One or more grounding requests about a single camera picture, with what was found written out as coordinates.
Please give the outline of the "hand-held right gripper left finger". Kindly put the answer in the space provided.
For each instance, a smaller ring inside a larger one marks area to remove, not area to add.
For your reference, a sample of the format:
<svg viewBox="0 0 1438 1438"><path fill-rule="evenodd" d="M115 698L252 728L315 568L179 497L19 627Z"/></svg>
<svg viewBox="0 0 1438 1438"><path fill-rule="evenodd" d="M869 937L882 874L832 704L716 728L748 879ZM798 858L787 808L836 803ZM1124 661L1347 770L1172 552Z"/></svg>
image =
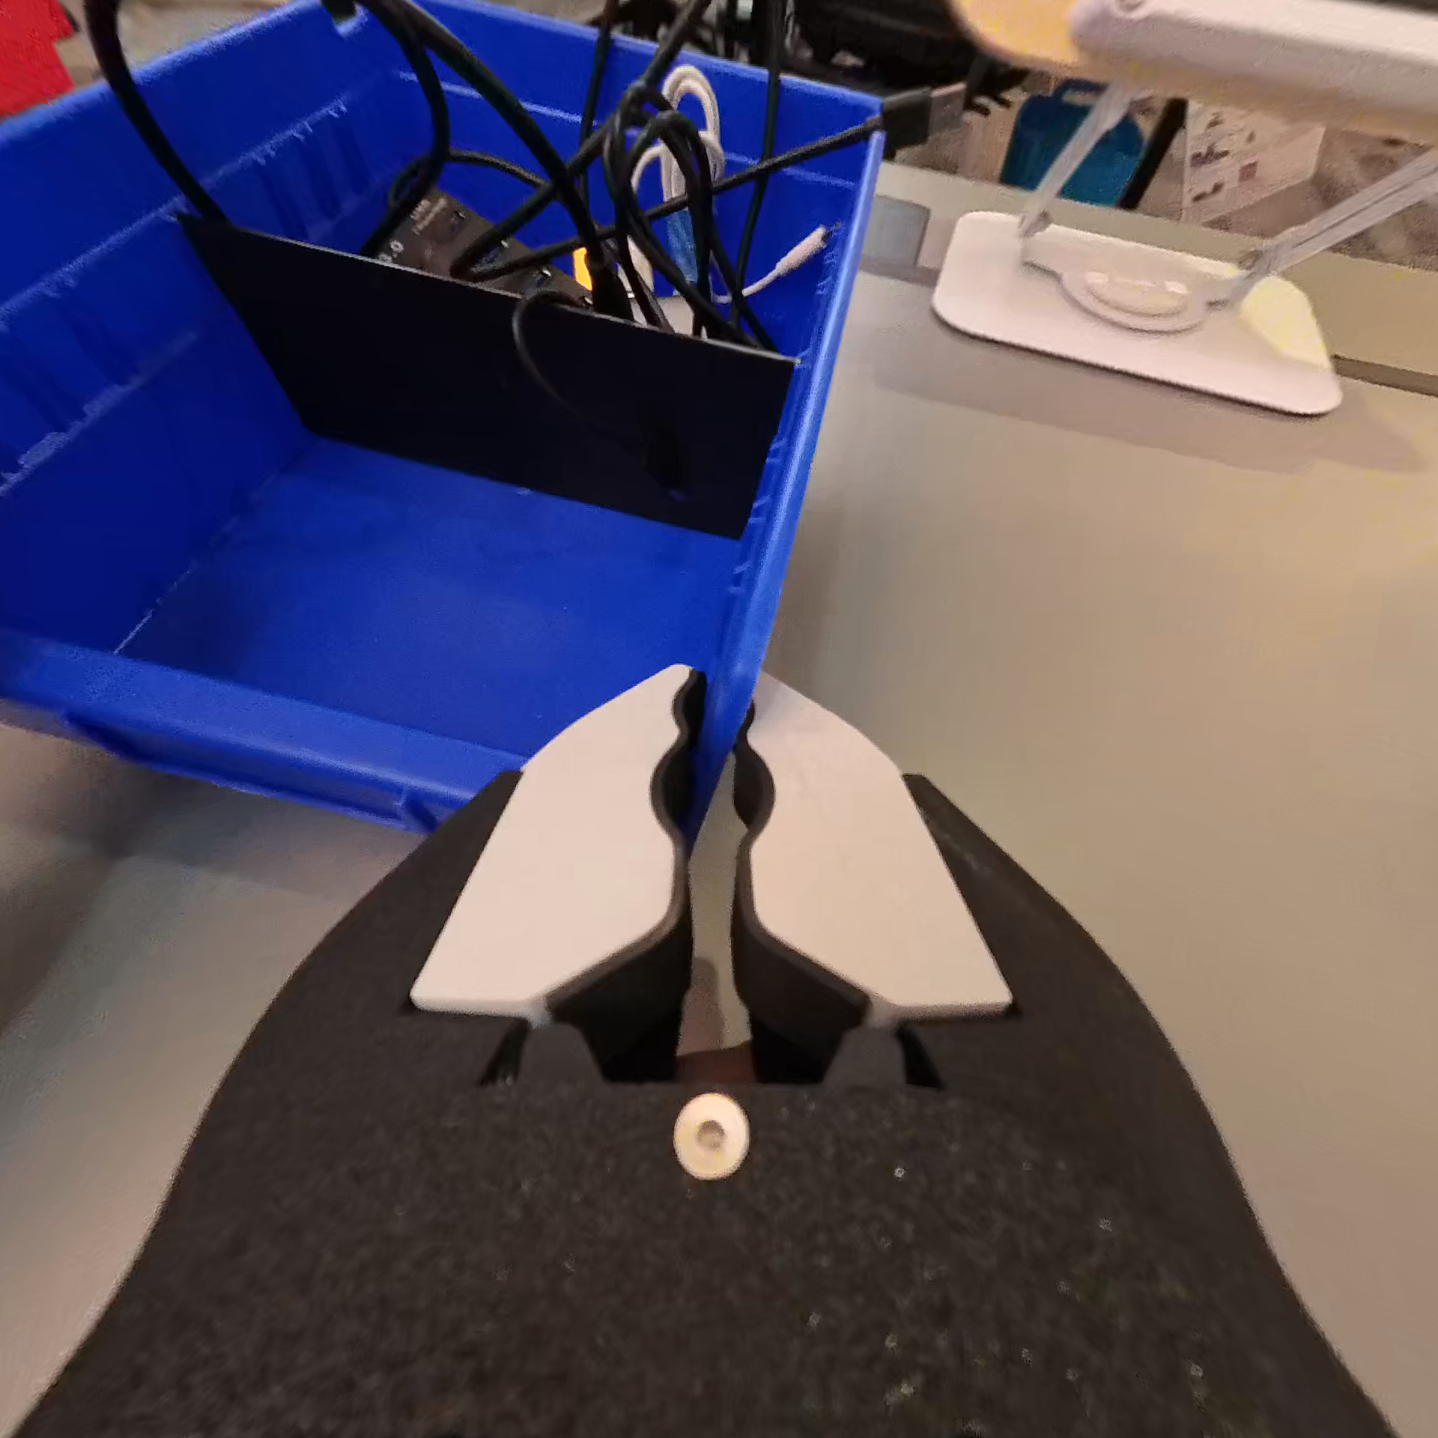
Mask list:
<svg viewBox="0 0 1438 1438"><path fill-rule="evenodd" d="M411 1004L431 1016L559 1019L686 909L666 781L689 779L704 675L669 665L589 709L518 774Z"/></svg>

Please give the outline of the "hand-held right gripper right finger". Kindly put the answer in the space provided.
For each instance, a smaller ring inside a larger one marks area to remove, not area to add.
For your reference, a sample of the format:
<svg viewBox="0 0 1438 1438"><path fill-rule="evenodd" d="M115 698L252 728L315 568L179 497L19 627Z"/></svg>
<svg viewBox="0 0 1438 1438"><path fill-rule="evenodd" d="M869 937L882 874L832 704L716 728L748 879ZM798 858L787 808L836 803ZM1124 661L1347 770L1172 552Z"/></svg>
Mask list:
<svg viewBox="0 0 1438 1438"><path fill-rule="evenodd" d="M751 1019L891 1032L1013 1006L899 768L771 675L733 746L733 809L733 983Z"/></svg>

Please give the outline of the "blue plastic bin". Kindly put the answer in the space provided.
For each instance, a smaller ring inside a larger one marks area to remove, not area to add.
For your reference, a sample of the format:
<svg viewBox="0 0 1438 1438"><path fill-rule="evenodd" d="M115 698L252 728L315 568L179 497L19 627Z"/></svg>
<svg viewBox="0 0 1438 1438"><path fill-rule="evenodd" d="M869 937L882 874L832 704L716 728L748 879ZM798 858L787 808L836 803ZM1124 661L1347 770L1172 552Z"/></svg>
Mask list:
<svg viewBox="0 0 1438 1438"><path fill-rule="evenodd" d="M371 22L294 2L140 69L246 231L355 255L431 137ZM3 716L433 830L667 665L712 785L771 646L882 137L774 174L751 307L798 362L738 538L318 439L106 85L3 126Z"/></svg>

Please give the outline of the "black usb hub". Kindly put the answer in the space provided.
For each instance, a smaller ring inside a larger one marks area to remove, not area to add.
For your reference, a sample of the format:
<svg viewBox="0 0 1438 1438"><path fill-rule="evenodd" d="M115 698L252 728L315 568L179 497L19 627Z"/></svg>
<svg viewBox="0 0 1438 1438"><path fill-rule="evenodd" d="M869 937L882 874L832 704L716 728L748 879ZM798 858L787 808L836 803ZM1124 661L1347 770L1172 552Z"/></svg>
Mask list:
<svg viewBox="0 0 1438 1438"><path fill-rule="evenodd" d="M450 278L450 265L458 255L488 231L488 222L469 206L459 204L443 189L433 189L386 237L376 252L376 263L395 265L408 272ZM527 270L515 270L498 278L476 278L476 275L459 277L463 283L476 283L513 298L525 298L538 291L554 291L564 303L592 309L592 293L571 275L554 263L538 263Z"/></svg>

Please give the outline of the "grey desk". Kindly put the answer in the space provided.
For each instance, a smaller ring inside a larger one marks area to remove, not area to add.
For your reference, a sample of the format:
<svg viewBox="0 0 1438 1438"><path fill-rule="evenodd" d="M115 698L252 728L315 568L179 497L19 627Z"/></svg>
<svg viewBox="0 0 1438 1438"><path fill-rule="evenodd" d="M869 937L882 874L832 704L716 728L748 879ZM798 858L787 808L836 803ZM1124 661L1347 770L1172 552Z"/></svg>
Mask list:
<svg viewBox="0 0 1438 1438"><path fill-rule="evenodd" d="M1311 1313L1436 1435L1436 278L1301 278L1282 424L941 331L965 210L863 263L765 668L1102 944ZM3 1435L132 1264L241 1040L417 836L3 732Z"/></svg>

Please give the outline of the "grey desk pad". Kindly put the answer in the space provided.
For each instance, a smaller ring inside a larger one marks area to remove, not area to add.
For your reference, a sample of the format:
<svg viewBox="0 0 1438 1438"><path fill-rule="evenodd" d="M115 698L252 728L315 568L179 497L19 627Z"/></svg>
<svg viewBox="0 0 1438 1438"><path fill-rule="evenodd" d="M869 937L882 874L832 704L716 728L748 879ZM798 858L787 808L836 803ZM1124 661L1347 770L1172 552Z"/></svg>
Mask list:
<svg viewBox="0 0 1438 1438"><path fill-rule="evenodd" d="M921 272L929 215L921 204L878 194L860 245L860 267L872 275Z"/></svg>

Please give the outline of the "white folding stand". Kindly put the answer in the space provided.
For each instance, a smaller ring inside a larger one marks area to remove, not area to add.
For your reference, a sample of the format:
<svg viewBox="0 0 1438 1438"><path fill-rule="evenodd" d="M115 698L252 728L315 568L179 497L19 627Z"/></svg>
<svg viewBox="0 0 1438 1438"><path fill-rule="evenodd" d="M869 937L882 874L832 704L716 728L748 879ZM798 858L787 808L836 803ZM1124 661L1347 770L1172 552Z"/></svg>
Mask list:
<svg viewBox="0 0 1438 1438"><path fill-rule="evenodd" d="M1436 195L1436 149L1259 245L1240 267L1056 225L1051 206L1141 97L1233 102L1354 133L1436 137L1436 2L1075 2L1102 80L1021 210L954 222L932 309L968 338L1321 418L1341 381L1284 272Z"/></svg>

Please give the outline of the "printed cardboard box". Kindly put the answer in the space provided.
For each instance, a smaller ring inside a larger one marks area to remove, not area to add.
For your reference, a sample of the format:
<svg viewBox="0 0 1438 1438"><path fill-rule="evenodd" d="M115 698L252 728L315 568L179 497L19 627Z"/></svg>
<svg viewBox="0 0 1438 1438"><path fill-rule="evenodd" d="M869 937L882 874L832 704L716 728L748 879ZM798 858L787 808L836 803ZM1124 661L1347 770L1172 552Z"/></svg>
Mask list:
<svg viewBox="0 0 1438 1438"><path fill-rule="evenodd" d="M1311 182L1323 137L1325 126L1270 118L1233 106L1189 102L1180 149L1180 221L1210 225Z"/></svg>

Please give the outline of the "wooden board with dark panel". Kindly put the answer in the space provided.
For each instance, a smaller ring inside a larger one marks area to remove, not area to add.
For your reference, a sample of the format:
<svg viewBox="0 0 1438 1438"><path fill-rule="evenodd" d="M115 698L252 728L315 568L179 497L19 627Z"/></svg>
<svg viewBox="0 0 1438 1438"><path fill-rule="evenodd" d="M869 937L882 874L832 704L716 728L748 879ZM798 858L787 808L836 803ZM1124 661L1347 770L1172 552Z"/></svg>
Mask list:
<svg viewBox="0 0 1438 1438"><path fill-rule="evenodd" d="M1081 75L1083 53L1069 33L1075 2L949 2L968 42L1013 69Z"/></svg>

